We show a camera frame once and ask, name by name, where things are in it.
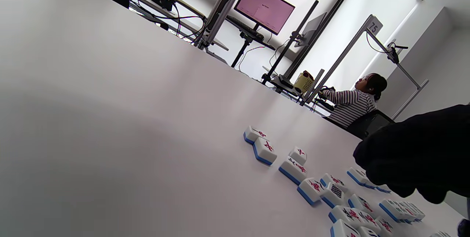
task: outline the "keyboard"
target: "keyboard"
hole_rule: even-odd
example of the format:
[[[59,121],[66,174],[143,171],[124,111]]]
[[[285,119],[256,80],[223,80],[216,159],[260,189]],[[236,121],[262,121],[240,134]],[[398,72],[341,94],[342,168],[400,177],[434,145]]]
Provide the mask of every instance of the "keyboard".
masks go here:
[[[262,43],[264,40],[264,36],[258,32],[256,32],[253,28],[249,27],[245,23],[242,23],[240,20],[238,20],[235,17],[232,16],[227,16],[227,20],[235,25],[241,32],[249,35],[251,38],[253,38],[255,41]]]

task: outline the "dark hair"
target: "dark hair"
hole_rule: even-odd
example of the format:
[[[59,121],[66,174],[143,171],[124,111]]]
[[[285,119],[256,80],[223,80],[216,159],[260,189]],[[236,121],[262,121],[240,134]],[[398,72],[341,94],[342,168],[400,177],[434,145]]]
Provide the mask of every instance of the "dark hair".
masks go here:
[[[373,73],[367,80],[367,88],[373,88],[371,94],[374,95],[374,99],[380,100],[382,92],[387,88],[387,80],[379,74]]]

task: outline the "yellow basket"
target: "yellow basket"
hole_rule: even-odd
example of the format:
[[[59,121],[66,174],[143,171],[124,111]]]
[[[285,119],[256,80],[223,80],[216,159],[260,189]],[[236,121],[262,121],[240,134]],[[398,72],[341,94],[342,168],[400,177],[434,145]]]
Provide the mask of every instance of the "yellow basket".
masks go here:
[[[300,88],[302,93],[305,93],[310,89],[313,83],[314,77],[312,77],[309,72],[304,71],[303,73],[300,73],[297,81],[295,81],[294,88]]]

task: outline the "metal pole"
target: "metal pole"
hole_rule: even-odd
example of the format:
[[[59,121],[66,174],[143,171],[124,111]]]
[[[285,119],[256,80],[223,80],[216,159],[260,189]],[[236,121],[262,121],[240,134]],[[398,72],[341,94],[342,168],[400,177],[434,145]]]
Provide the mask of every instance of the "metal pole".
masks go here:
[[[289,42],[287,43],[286,47],[284,47],[284,50],[282,50],[281,55],[279,55],[279,58],[277,58],[276,62],[272,66],[271,70],[269,70],[269,72],[267,74],[263,75],[263,82],[262,82],[263,85],[265,85],[266,82],[271,79],[272,72],[274,72],[274,70],[276,70],[277,65],[281,62],[282,58],[287,53],[287,50],[289,50],[290,45],[292,45],[294,40],[297,39],[297,36],[299,36],[300,30],[302,29],[302,27],[304,27],[305,23],[307,22],[308,18],[310,18],[310,15],[312,15],[312,12],[315,10],[317,5],[318,5],[318,1],[315,1],[314,4],[311,6],[310,10],[308,10],[307,15],[305,15],[302,22],[300,22],[299,26],[297,27],[297,30],[294,31],[292,33],[292,35],[290,36]]]
[[[385,46],[383,46],[383,44],[372,33],[372,31],[369,30],[369,28],[367,28],[366,32],[374,39],[374,41],[379,45],[379,47],[391,58],[391,60],[393,60],[394,59],[393,55],[390,53],[390,51]],[[411,75],[403,68],[403,66],[401,66],[399,63],[394,63],[394,64],[397,65],[398,68],[400,68],[400,70],[406,75],[406,77],[409,78],[409,80],[411,80],[411,82],[413,82],[414,85],[416,85],[417,88],[420,88],[420,85],[411,77]]]
[[[293,77],[295,71],[297,70],[297,68],[299,68],[300,64],[304,61],[305,57],[307,56],[309,51],[312,49],[312,47],[315,45],[315,43],[318,40],[318,38],[320,37],[320,35],[322,35],[322,33],[325,30],[326,26],[332,20],[333,16],[336,14],[336,12],[338,11],[341,4],[343,4],[343,2],[344,2],[344,0],[337,0],[336,1],[336,3],[331,8],[328,15],[320,23],[320,25],[318,27],[318,31],[315,32],[316,34],[314,34],[314,36],[312,36],[312,38],[311,38],[310,42],[308,43],[308,45],[300,50],[299,54],[297,55],[295,60],[292,62],[292,65],[290,65],[290,67],[286,70],[286,72],[284,73],[285,77],[287,77],[289,79]]]
[[[406,75],[406,77],[408,77],[411,80],[411,82],[413,82],[413,84],[416,85],[417,88],[420,88],[420,85],[411,77],[410,74],[408,74],[408,72],[403,68],[403,66],[401,66],[399,63],[397,63],[396,65]]]
[[[253,30],[256,31],[259,27],[260,27],[259,23],[256,23]],[[232,68],[235,68],[236,64],[238,63],[238,60],[240,59],[240,57],[242,57],[243,53],[245,52],[246,48],[250,45],[251,42],[253,42],[252,39],[245,38],[245,43],[243,44],[242,48],[238,52],[238,55],[236,56],[235,60],[233,61],[232,65],[231,65]]]
[[[356,35],[354,35],[354,38],[351,40],[351,42],[348,44],[348,46],[346,46],[346,49],[343,51],[343,53],[341,53],[341,55],[339,56],[338,60],[336,60],[336,62],[333,64],[333,66],[328,70],[328,72],[326,73],[326,75],[324,76],[324,78],[322,79],[322,81],[319,83],[319,85],[317,86],[317,88],[315,88],[315,91],[312,93],[312,97],[315,97],[318,92],[320,91],[320,88],[322,88],[324,86],[324,84],[326,83],[326,81],[329,79],[329,77],[332,75],[332,73],[336,70],[336,68],[339,66],[339,64],[343,61],[343,59],[346,57],[346,55],[349,53],[349,51],[351,50],[351,48],[353,48],[354,44],[357,42],[357,40],[359,40],[359,38],[361,37],[362,33],[364,33],[364,31],[367,29],[367,27],[369,27],[369,24],[371,23],[371,21],[374,19],[374,16],[370,15],[369,18],[367,18],[366,22],[364,23],[364,25],[362,25],[362,27],[359,29],[359,31],[356,33]]]
[[[204,31],[198,36],[201,38],[202,42],[199,42],[198,48],[203,49],[208,47],[213,43],[215,40],[215,36],[217,32],[220,30],[223,22],[225,21],[225,17],[227,17],[228,12],[232,9],[235,0],[220,0],[220,3],[215,6],[213,11],[210,13],[208,17],[207,25],[204,28]]]
[[[413,95],[411,95],[410,98],[408,98],[408,100],[405,102],[405,104],[403,104],[403,106],[401,106],[401,108],[397,111],[397,113],[395,113],[395,115],[393,115],[393,117],[391,117],[391,119],[396,120],[398,118],[398,116],[406,109],[406,107],[408,107],[408,105],[410,105],[410,103],[416,98],[416,96],[418,96],[418,94],[421,92],[421,90],[423,90],[424,87],[426,87],[426,85],[428,83],[429,83],[429,80],[426,79],[422,85],[419,85],[418,89],[413,93]]]
[[[310,96],[312,96],[312,92],[314,91],[315,87],[317,86],[317,83],[320,81],[320,78],[322,78],[322,75],[323,75],[324,72],[325,72],[324,69],[320,69],[320,72],[318,72],[318,75],[315,78],[314,83],[312,84],[310,89],[307,91],[307,93],[305,93],[305,97],[307,97],[305,100],[307,101],[307,103],[310,103],[313,100],[313,98],[310,99]]]

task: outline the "desk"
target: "desk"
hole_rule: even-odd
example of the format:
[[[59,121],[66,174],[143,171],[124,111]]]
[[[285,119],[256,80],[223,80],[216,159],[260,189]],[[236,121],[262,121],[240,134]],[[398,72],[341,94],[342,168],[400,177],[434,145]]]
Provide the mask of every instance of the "desk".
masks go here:
[[[5,236],[328,237],[327,205],[277,170],[294,145],[310,175],[337,175],[374,208],[399,200],[348,178],[356,137],[112,1],[1,5]],[[273,137],[273,167],[243,140],[249,124]],[[448,205],[409,201],[427,217],[393,224],[397,236],[456,236]]]

